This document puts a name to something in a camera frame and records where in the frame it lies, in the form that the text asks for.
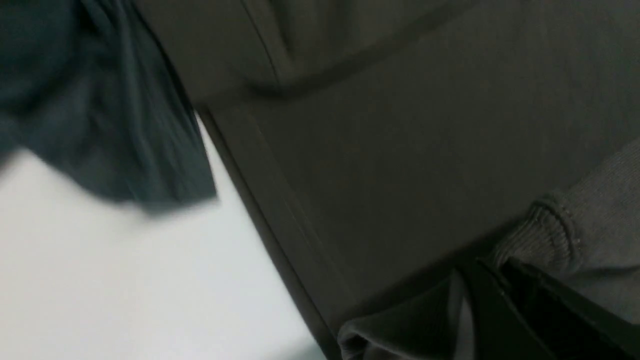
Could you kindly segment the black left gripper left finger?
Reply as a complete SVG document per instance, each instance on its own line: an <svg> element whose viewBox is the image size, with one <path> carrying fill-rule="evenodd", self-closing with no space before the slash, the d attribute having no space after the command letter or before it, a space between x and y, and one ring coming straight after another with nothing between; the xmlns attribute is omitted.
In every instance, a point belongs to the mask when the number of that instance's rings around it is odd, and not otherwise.
<svg viewBox="0 0 640 360"><path fill-rule="evenodd" d="M526 324L497 276L481 262L462 264L452 276L454 360L554 360Z"/></svg>

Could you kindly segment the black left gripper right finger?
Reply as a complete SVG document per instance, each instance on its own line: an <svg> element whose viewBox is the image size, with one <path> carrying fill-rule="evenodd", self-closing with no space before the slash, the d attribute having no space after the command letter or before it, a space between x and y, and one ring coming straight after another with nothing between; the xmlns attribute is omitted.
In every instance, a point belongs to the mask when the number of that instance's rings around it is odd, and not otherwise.
<svg viewBox="0 0 640 360"><path fill-rule="evenodd" d="M510 260L500 267L525 325L555 360L637 360L639 327L605 310L541 269Z"/></svg>

